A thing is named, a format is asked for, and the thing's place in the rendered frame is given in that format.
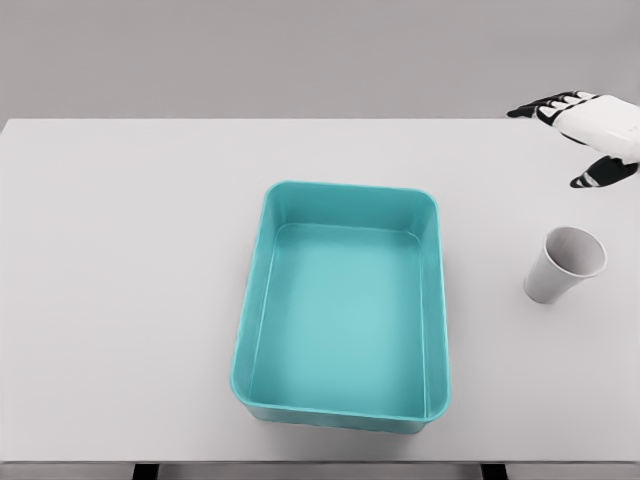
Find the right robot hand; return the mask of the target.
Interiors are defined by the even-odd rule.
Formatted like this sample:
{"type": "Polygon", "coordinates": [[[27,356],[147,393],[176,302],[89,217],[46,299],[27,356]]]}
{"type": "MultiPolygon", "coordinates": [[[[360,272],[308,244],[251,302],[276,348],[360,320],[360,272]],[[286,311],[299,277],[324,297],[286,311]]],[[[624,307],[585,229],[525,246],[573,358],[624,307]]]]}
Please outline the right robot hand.
{"type": "Polygon", "coordinates": [[[509,118],[537,120],[602,154],[570,182],[603,188],[640,173],[640,106],[608,94],[566,91],[520,105],[509,118]]]}

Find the teal plastic basket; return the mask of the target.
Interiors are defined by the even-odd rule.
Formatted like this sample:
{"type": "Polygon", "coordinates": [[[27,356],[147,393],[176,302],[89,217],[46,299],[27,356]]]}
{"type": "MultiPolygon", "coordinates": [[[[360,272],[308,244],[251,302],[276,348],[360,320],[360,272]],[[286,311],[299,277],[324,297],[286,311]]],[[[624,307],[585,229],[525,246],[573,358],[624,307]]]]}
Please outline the teal plastic basket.
{"type": "Polygon", "coordinates": [[[451,399],[440,212],[410,188],[263,200],[230,386],[257,419],[415,434],[451,399]]]}

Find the white paper cup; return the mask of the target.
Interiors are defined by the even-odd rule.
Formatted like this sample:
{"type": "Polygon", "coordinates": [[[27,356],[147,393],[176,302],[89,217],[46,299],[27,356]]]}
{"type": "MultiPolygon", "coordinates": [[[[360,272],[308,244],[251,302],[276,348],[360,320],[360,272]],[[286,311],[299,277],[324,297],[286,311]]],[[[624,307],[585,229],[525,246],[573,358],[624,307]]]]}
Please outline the white paper cup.
{"type": "Polygon", "coordinates": [[[560,226],[546,233],[523,289],[532,301],[552,304],[581,282],[598,276],[607,263],[607,251],[592,233],[560,226]]]}

